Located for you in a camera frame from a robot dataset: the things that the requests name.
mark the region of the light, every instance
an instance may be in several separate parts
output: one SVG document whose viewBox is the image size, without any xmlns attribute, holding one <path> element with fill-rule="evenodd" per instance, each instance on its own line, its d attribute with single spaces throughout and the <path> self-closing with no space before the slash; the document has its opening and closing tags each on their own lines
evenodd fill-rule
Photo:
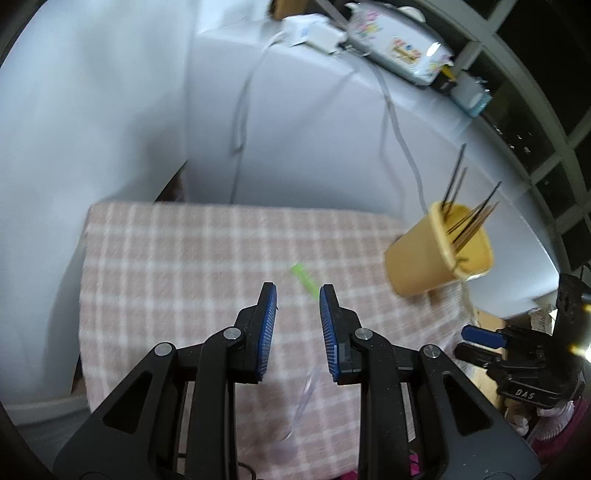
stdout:
<svg viewBox="0 0 591 480">
<path fill-rule="evenodd" d="M 576 356 L 582 356 L 587 362 L 591 362 L 591 346 L 585 350 L 579 346 L 570 345 L 569 352 Z"/>
<path fill-rule="evenodd" d="M 435 43 L 432 43 L 431 46 L 427 49 L 427 57 L 432 57 L 439 47 L 441 47 L 441 44 L 439 42 L 436 41 Z"/>
</svg>

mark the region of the blue tab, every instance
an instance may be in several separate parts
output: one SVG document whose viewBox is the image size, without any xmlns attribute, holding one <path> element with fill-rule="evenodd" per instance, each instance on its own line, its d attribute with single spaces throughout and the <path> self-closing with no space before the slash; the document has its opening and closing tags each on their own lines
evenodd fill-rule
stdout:
<svg viewBox="0 0 591 480">
<path fill-rule="evenodd" d="M 504 348 L 507 346 L 507 341 L 501 333 L 491 332 L 472 325 L 466 325 L 462 329 L 462 338 L 467 342 L 477 343 L 488 348 Z"/>
</svg>

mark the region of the window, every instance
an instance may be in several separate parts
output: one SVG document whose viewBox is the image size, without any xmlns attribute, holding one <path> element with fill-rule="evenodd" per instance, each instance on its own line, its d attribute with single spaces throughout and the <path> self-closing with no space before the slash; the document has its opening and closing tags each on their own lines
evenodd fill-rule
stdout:
<svg viewBox="0 0 591 480">
<path fill-rule="evenodd" d="M 591 134 L 583 139 L 574 152 L 577 154 L 579 166 L 583 172 L 585 186 L 587 190 L 591 190 Z"/>
<path fill-rule="evenodd" d="M 574 194 L 561 164 L 536 185 L 554 217 L 559 217 L 574 205 Z"/>
<path fill-rule="evenodd" d="M 562 236 L 571 270 L 576 270 L 591 258 L 591 233 L 581 220 Z"/>
<path fill-rule="evenodd" d="M 575 0 L 519 0 L 498 31 L 540 85 L 567 134 L 591 106 L 588 14 L 580 9 Z"/>
<path fill-rule="evenodd" d="M 484 18 L 491 16 L 492 11 L 495 9 L 498 0 L 464 0 L 474 10 L 476 10 Z"/>
<path fill-rule="evenodd" d="M 485 79 L 486 87 L 491 91 L 492 100 L 482 116 L 531 173 L 554 152 L 540 123 L 521 95 L 485 53 L 479 55 L 468 72 Z"/>
</svg>

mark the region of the white cable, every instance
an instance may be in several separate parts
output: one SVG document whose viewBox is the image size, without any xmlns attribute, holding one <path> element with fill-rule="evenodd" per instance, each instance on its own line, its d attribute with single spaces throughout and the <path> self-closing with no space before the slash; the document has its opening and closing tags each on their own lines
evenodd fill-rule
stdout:
<svg viewBox="0 0 591 480">
<path fill-rule="evenodd" d="M 236 116 L 234 118 L 232 128 L 232 155 L 238 155 L 236 159 L 236 171 L 234 172 L 234 180 L 232 182 L 232 192 L 230 194 L 230 205 L 234 204 L 236 199 L 236 191 L 238 189 L 238 178 L 240 177 L 240 169 L 242 167 L 242 157 L 244 156 L 244 149 L 246 148 L 248 115 L 250 113 L 251 104 L 251 84 L 256 71 L 261 66 L 263 60 L 267 56 L 269 49 L 283 38 L 285 32 L 280 31 L 273 35 L 267 43 L 263 46 L 261 53 L 253 65 L 251 71 L 246 76 L 244 85 L 238 97 L 238 104 L 236 106 Z"/>
<path fill-rule="evenodd" d="M 386 85 L 386 80 L 384 79 L 384 75 L 382 74 L 382 71 L 377 65 L 373 64 L 370 61 L 369 66 L 371 67 L 375 77 L 378 79 L 379 86 L 382 89 L 382 94 L 384 96 L 384 100 L 386 101 L 386 108 L 390 115 L 390 122 L 392 123 L 392 130 L 394 131 L 394 136 L 396 137 L 396 140 L 398 140 L 400 148 L 402 148 L 402 153 L 404 153 L 408 166 L 410 166 L 411 170 L 413 171 L 414 179 L 417 182 L 418 201 L 421 204 L 423 213 L 426 215 L 428 214 L 428 210 L 427 204 L 425 203 L 425 193 L 423 191 L 423 179 L 421 178 L 421 172 L 418 170 L 417 163 L 414 161 L 413 158 L 413 154 L 410 152 L 410 149 L 408 148 L 408 145 L 404 137 L 402 136 L 400 124 L 398 123 L 398 116 L 396 115 L 396 109 L 394 108 L 392 96 L 390 95 L 390 91 L 388 90 L 388 86 Z"/>
</svg>

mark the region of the yellow cup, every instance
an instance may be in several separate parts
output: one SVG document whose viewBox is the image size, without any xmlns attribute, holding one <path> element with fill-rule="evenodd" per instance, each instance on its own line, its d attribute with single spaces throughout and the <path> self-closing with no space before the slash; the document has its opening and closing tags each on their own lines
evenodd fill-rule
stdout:
<svg viewBox="0 0 591 480">
<path fill-rule="evenodd" d="M 484 228 L 480 228 L 457 254 L 452 242 L 462 227 L 447 230 L 470 213 L 465 205 L 454 205 L 443 220 L 441 202 L 431 205 L 427 216 L 385 253 L 386 270 L 394 291 L 403 297 L 419 295 L 454 280 L 485 275 L 495 260 Z"/>
</svg>

